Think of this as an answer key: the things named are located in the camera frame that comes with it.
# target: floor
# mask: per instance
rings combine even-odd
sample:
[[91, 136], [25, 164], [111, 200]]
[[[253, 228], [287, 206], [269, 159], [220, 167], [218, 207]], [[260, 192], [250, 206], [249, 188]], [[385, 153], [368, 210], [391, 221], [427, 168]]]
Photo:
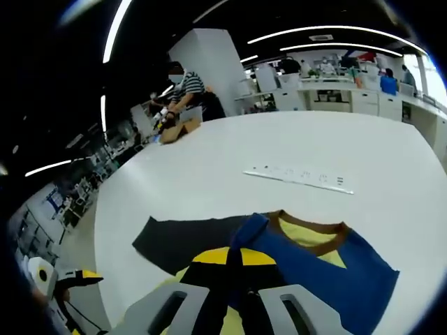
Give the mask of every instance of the floor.
[[[71, 233], [66, 233], [61, 244], [57, 266], [96, 271], [94, 257], [94, 203]], [[103, 330], [110, 330], [98, 285], [70, 289], [70, 303]], [[67, 309], [87, 335], [97, 334], [98, 328], [87, 322], [69, 305]]]

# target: ceiling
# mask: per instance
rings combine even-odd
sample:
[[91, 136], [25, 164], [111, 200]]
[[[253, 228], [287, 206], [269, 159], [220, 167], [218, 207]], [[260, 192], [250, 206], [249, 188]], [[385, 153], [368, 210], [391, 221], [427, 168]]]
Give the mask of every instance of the ceiling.
[[[120, 26], [111, 60], [102, 64], [103, 49], [120, 0], [96, 1], [71, 24], [57, 27], [70, 0], [11, 2], [14, 34], [3, 43], [10, 50], [6, 67], [10, 92], [3, 100], [0, 161], [14, 180], [51, 163], [75, 158], [66, 145], [78, 134], [101, 125], [100, 97], [107, 99], [108, 126], [129, 117], [129, 109], [166, 87], [167, 51], [189, 30], [227, 29], [241, 59], [283, 55], [281, 47], [309, 44], [309, 36], [332, 34], [333, 42], [360, 43], [414, 52], [394, 40], [361, 31], [327, 29], [289, 33], [251, 45], [248, 40], [297, 27], [342, 24], [386, 31], [421, 47], [409, 25], [395, 19], [382, 1], [228, 0], [197, 23], [193, 21], [216, 4], [211, 1], [133, 0]], [[392, 1], [394, 13], [410, 20], [418, 10]], [[427, 25], [419, 28], [426, 36]], [[16, 154], [13, 147], [19, 145]], [[63, 173], [58, 167], [25, 179], [23, 196]]]

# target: white table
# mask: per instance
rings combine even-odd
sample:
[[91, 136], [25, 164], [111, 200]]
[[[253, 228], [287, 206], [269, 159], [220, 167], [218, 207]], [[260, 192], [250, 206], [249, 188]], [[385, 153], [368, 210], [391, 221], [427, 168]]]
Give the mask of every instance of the white table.
[[[242, 174], [270, 162], [342, 171], [356, 194]], [[308, 221], [345, 221], [401, 271], [375, 334], [404, 334], [444, 278], [446, 204], [446, 174], [413, 126], [333, 112], [209, 121], [179, 142], [149, 145], [101, 185], [94, 240], [105, 310], [114, 327], [170, 277], [131, 245], [149, 216], [193, 220], [285, 209]]]

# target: blue shirt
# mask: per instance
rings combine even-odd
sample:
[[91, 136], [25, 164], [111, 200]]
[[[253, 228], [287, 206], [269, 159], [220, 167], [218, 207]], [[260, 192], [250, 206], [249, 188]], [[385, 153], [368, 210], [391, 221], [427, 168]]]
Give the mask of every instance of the blue shirt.
[[395, 96], [397, 91], [397, 80], [384, 75], [380, 78], [380, 87], [382, 88], [383, 92]]
[[356, 232], [350, 230], [337, 249], [345, 268], [318, 259], [268, 227], [253, 214], [236, 232], [231, 248], [250, 248], [269, 255], [288, 284], [299, 284], [340, 314], [343, 328], [369, 335], [379, 323], [393, 293], [394, 271]]

